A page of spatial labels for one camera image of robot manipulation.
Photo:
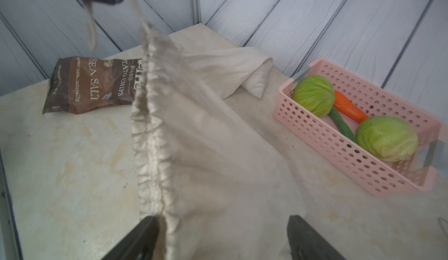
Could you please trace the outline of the beige cloth bag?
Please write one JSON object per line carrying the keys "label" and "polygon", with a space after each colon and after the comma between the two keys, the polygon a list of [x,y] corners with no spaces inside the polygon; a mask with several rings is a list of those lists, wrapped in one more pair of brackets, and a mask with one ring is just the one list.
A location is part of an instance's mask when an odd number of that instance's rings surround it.
{"label": "beige cloth bag", "polygon": [[143,49],[131,114],[139,212],[159,227],[150,259],[292,259],[288,221],[305,205],[287,162],[130,1]]}
{"label": "beige cloth bag", "polygon": [[261,99],[274,63],[272,57],[255,47],[190,54],[184,59],[222,100],[239,87]]}

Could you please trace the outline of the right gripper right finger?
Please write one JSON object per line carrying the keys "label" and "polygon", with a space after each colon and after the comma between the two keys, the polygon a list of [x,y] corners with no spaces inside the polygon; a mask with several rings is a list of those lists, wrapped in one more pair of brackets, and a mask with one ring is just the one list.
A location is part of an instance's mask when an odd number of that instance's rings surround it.
{"label": "right gripper right finger", "polygon": [[289,217],[287,236],[293,260],[346,260],[299,215]]}

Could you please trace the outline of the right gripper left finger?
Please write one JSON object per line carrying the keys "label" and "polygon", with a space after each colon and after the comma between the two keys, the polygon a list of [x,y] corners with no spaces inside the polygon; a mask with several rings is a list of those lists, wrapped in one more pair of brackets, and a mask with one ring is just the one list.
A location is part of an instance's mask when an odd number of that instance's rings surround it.
{"label": "right gripper left finger", "polygon": [[102,260],[151,260],[158,234],[157,218],[146,216]]}

